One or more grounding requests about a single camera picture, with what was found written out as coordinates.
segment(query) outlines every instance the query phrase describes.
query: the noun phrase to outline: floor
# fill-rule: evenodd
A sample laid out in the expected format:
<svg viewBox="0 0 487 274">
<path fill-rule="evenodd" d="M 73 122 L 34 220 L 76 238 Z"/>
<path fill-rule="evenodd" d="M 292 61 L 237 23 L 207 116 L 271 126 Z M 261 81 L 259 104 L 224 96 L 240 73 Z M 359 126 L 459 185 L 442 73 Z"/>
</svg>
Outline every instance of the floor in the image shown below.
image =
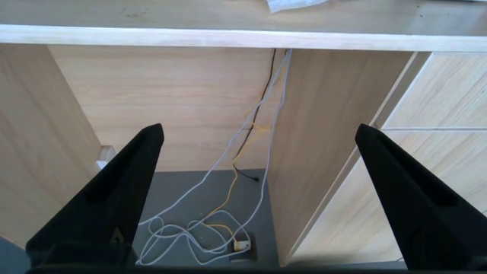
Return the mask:
<svg viewBox="0 0 487 274">
<path fill-rule="evenodd" d="M 263 170 L 247 170 L 249 174 L 262 177 Z M 162 209 L 170 206 L 191 186 L 198 183 L 204 176 L 204 172 L 169 172 L 156 173 L 152 181 L 151 189 L 145 202 L 142 220 L 149 218 Z M 208 212 L 219 206 L 226 198 L 228 188 L 233 180 L 233 172 L 230 170 L 216 171 L 207 181 L 194 192 L 183 199 L 175 208 L 164 214 L 166 223 L 174 223 L 185 226 L 188 221 L 205 216 Z M 246 221 L 254 210 L 260 195 L 260 183 L 252 180 L 239 179 L 235 185 L 230 201 L 225 209 L 234 215 L 239 221 Z M 269 204 L 269 196 L 265 189 L 265 196 L 261 208 L 255 218 L 248 224 L 247 230 L 254 233 L 257 248 L 257 261 L 248 263 L 230 263 L 227 259 L 217 260 L 208 264 L 209 267 L 258 267 L 272 268 L 279 266 L 277 250 L 275 247 L 274 229 Z M 232 225 L 230 221 L 222 217 L 211 219 L 211 223 L 223 222 Z M 215 244 L 215 236 L 204 230 L 196 231 L 196 236 L 206 247 Z M 138 228 L 133 242 L 133 247 L 140 253 L 149 236 L 147 226 Z M 147 260 L 157 258 L 166 250 L 169 242 L 155 246 L 148 255 Z M 201 260 L 209 260 L 211 257 L 197 253 Z M 29 268 L 29 259 L 24 251 L 10 242 L 0 238 L 0 273 L 23 273 Z M 186 240 L 179 239 L 173 248 L 163 258 L 158 260 L 155 266 L 198 266 L 192 257 Z M 340 269 L 405 269 L 404 262 L 367 263 L 344 266 L 328 266 L 327 268 Z"/>
</svg>

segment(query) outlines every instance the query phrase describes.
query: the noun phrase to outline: gray carpet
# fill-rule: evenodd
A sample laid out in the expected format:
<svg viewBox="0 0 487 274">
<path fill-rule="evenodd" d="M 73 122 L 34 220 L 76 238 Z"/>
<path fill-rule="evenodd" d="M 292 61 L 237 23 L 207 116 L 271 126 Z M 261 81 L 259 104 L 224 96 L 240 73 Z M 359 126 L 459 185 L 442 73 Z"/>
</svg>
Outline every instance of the gray carpet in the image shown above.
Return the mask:
<svg viewBox="0 0 487 274">
<path fill-rule="evenodd" d="M 263 170 L 248 170 L 249 174 L 261 177 Z M 144 212 L 141 220 L 146 220 L 152 215 L 172 205 L 191 186 L 197 184 L 205 175 L 205 172 L 170 172 L 155 174 L 151 189 L 145 202 Z M 211 210 L 225 201 L 234 173 L 231 170 L 216 171 L 199 188 L 178 204 L 177 207 L 164 214 L 166 223 L 173 223 L 186 227 L 186 224 L 193 219 L 205 217 Z M 237 181 L 229 203 L 224 207 L 234 217 L 244 223 L 252 214 L 260 198 L 261 183 L 256 183 L 247 178 L 240 177 Z M 247 231 L 252 232 L 256 239 L 257 261 L 248 263 L 230 263 L 229 259 L 217 260 L 208 266 L 225 267 L 268 267 L 278 266 L 278 256 L 275 247 L 274 228 L 272 226 L 272 215 L 269 204 L 269 196 L 265 189 L 263 204 L 256 213 L 254 219 L 247 226 Z M 229 217 L 216 215 L 209 219 L 208 223 L 222 223 L 229 225 L 232 230 L 237 227 Z M 139 227 L 133 243 L 136 252 L 140 253 L 145 241 L 149 237 L 147 225 Z M 210 248 L 219 245 L 218 236 L 208 229 L 199 228 L 195 235 L 200 239 L 204 247 Z M 157 243 L 147 257 L 147 260 L 157 258 L 172 240 L 165 240 Z M 206 261 L 214 255 L 198 252 L 200 260 Z M 190 253 L 186 239 L 181 238 L 177 244 L 161 260 L 155 263 L 156 266 L 198 266 Z"/>
</svg>

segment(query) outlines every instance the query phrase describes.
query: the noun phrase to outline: black object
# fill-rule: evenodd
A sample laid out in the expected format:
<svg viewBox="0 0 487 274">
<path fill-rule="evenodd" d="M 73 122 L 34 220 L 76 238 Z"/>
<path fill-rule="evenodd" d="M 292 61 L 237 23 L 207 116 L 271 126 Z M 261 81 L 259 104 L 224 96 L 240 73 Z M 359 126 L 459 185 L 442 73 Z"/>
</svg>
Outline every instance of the black object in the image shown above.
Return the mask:
<svg viewBox="0 0 487 274">
<path fill-rule="evenodd" d="M 409 270 L 487 270 L 487 218 L 387 136 L 355 136 Z"/>
<path fill-rule="evenodd" d="M 32 269 L 28 272 L 229 272 L 133 266 L 136 256 L 132 242 L 163 141 L 160 124 L 143 129 L 30 239 L 27 253 Z M 487 218 L 482 213 L 382 132 L 360 125 L 355 141 L 409 270 L 487 269 Z M 337 272 L 317 268 L 230 271 Z"/>
<path fill-rule="evenodd" d="M 26 246 L 43 265 L 134 265 L 138 220 L 164 142 L 161 124 L 143 129 Z"/>
</svg>

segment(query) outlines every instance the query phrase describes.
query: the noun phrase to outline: wooden panel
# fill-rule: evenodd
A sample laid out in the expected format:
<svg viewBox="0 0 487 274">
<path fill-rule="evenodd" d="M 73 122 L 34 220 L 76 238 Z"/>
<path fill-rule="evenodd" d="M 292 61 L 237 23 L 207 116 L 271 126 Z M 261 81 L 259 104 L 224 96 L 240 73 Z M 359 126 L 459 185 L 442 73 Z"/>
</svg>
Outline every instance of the wooden panel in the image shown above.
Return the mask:
<svg viewBox="0 0 487 274">
<path fill-rule="evenodd" d="M 479 211 L 487 209 L 487 132 L 385 133 Z M 292 261 L 363 263 L 398 260 L 401 256 L 360 159 Z"/>
<path fill-rule="evenodd" d="M 1 0 L 0 42 L 487 51 L 485 3 L 329 1 L 270 14 L 265 0 Z"/>
<path fill-rule="evenodd" d="M 157 171 L 208 170 L 261 98 L 271 49 L 51 46 L 56 61 L 102 144 L 119 151 L 144 126 L 161 123 L 166 141 Z M 284 50 L 278 50 L 275 68 Z M 257 123 L 269 125 L 282 78 Z M 264 168 L 269 137 L 240 159 Z M 230 169 L 244 137 L 218 169 Z"/>
<path fill-rule="evenodd" d="M 487 129 L 487 54 L 433 53 L 384 128 Z"/>
<path fill-rule="evenodd" d="M 411 55 L 293 52 L 269 175 L 282 265 L 354 149 L 358 125 L 372 121 Z"/>
<path fill-rule="evenodd" d="M 46 46 L 0 45 L 0 234 L 25 245 L 97 172 L 93 129 Z"/>
</svg>

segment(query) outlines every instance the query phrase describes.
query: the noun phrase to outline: drawer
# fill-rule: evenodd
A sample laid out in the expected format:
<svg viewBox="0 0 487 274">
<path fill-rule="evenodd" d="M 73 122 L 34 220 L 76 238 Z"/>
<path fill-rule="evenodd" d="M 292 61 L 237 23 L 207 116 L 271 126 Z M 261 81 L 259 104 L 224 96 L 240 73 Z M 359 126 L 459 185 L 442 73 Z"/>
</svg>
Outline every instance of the drawer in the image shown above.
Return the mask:
<svg viewBox="0 0 487 274">
<path fill-rule="evenodd" d="M 486 128 L 487 54 L 432 53 L 384 124 Z"/>
</svg>

